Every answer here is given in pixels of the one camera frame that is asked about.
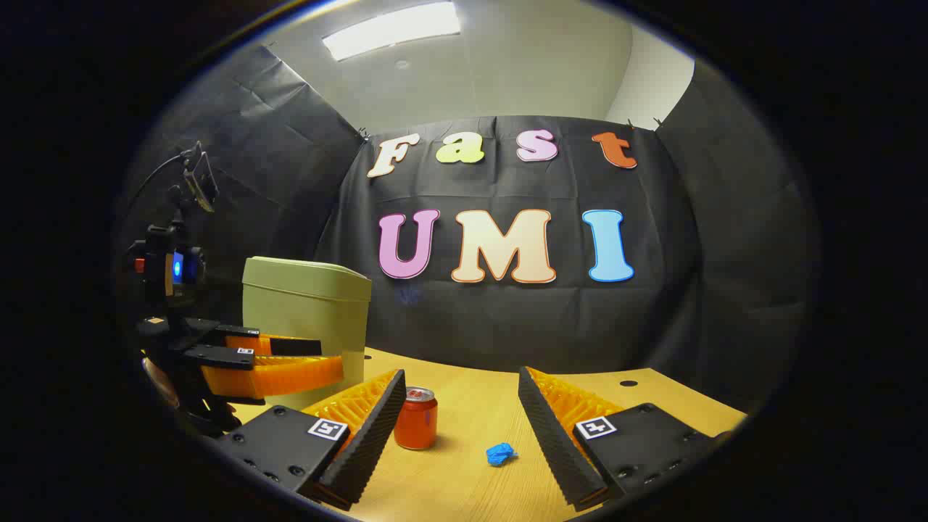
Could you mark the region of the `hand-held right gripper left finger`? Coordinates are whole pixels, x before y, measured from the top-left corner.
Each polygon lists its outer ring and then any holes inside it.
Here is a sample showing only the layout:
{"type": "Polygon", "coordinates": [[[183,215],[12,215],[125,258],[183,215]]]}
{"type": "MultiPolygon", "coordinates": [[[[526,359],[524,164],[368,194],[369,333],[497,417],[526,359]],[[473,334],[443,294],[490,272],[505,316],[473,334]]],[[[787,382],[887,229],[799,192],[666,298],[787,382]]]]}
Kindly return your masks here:
{"type": "Polygon", "coordinates": [[[217,440],[271,486],[348,511],[367,488],[407,396],[394,369],[303,410],[276,405],[217,440]]]}

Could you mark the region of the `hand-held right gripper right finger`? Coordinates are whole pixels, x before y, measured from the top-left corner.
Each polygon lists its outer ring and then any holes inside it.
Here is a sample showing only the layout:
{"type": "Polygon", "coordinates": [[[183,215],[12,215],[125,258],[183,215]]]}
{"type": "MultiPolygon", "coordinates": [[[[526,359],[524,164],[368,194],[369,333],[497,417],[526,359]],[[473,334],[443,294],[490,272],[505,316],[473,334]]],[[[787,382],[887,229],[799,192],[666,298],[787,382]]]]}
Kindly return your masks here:
{"type": "Polygon", "coordinates": [[[561,494],[622,508],[677,479],[733,429],[733,409],[652,369],[519,370],[519,400],[561,494]]]}

